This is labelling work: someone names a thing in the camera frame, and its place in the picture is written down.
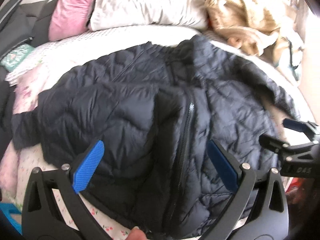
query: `beige blanket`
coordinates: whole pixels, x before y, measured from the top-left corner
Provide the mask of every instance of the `beige blanket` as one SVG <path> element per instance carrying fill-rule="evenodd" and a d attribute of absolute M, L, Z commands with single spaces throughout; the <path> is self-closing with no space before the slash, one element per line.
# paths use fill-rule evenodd
<path fill-rule="evenodd" d="M 257 0 L 206 0 L 212 27 L 228 44 L 260 56 L 275 43 L 281 18 Z"/>

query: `metal screw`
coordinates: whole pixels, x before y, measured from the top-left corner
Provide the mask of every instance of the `metal screw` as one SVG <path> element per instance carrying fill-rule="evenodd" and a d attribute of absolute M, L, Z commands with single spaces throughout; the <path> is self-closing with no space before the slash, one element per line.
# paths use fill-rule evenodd
<path fill-rule="evenodd" d="M 70 169 L 70 164 L 68 164 L 68 163 L 63 164 L 63 165 L 61 166 L 61 169 L 62 169 L 63 171 L 69 170 L 69 169 Z"/>
<path fill-rule="evenodd" d="M 249 163 L 242 163 L 242 168 L 244 168 L 245 170 L 249 170 L 251 168 Z"/>
<path fill-rule="evenodd" d="M 39 167 L 35 167 L 32 169 L 32 173 L 38 173 L 39 171 L 41 171 Z"/>
<path fill-rule="evenodd" d="M 278 174 L 279 171 L 277 168 L 271 168 L 271 172 L 274 174 Z"/>

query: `pink pillow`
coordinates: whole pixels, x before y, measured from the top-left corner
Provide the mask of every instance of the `pink pillow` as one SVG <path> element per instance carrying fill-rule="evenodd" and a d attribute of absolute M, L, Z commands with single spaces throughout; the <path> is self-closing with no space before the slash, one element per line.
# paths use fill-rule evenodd
<path fill-rule="evenodd" d="M 76 36 L 87 30 L 93 0 L 59 0 L 49 26 L 49 41 Z"/>

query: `bed sheet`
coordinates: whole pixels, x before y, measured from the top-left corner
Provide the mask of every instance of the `bed sheet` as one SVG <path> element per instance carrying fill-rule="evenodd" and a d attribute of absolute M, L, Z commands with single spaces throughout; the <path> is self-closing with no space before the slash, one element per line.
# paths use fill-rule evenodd
<path fill-rule="evenodd" d="M 51 88 L 57 80 L 73 66 L 82 65 L 89 60 L 96 59 L 120 49 L 126 49 L 131 46 L 142 44 L 147 41 L 152 41 L 155 44 L 164 46 L 175 46 L 185 39 L 190 39 L 195 34 L 198 34 L 198 32 L 187 27 L 157 25 L 129 26 L 94 33 L 84 33 L 80 36 L 55 42 L 52 45 L 53 47 L 51 50 L 47 50 L 45 54 L 42 54 L 41 63 L 34 66 L 32 70 L 19 78 L 14 112 L 20 113 L 32 110 L 36 106 L 37 94 L 42 90 Z M 296 100 L 300 108 L 301 119 L 304 121 L 313 121 L 311 111 L 300 91 L 287 82 L 287 80 L 272 66 L 256 57 L 248 57 L 242 54 L 239 50 L 221 42 L 212 41 L 212 43 L 217 47 L 253 61 L 278 85 L 284 87 Z M 293 145 L 305 142 L 305 138 L 300 136 L 300 133 L 292 132 L 291 130 L 284 129 L 282 127 L 281 122 L 282 119 L 286 117 L 285 113 L 275 108 L 270 100 L 263 95 L 262 101 L 265 107 L 270 111 L 271 117 L 278 126 L 282 139 L 287 140 Z M 12 194 L 9 194 L 9 198 L 18 208 L 21 209 L 31 170 L 36 166 L 39 166 L 44 171 L 55 169 L 55 167 L 48 165 L 43 160 L 40 144 L 34 147 L 25 148 L 19 153 L 14 152 L 12 148 L 10 150 L 11 152 L 6 152 L 6 154 L 19 156 L 19 166 L 16 168 L 16 196 L 13 198 Z M 54 195 L 67 225 L 76 228 L 76 225 L 66 210 L 59 191 L 56 190 Z M 113 239 L 123 240 L 126 238 L 129 233 L 129 229 L 124 228 L 116 221 L 107 217 L 85 199 L 83 199 L 83 201 L 92 216 Z"/>

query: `black puffer jacket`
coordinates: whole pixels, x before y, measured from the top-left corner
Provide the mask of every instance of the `black puffer jacket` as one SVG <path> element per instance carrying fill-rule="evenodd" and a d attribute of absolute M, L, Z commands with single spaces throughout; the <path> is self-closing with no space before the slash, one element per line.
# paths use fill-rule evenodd
<path fill-rule="evenodd" d="M 176 48 L 148 42 L 71 69 L 39 94 L 33 112 L 13 117 L 13 142 L 41 142 L 44 159 L 59 167 L 101 138 L 105 154 L 84 196 L 127 227 L 196 236 L 230 197 L 205 153 L 210 138 L 254 169 L 277 165 L 258 143 L 276 134 L 260 88 L 298 118 L 284 89 L 205 37 Z"/>

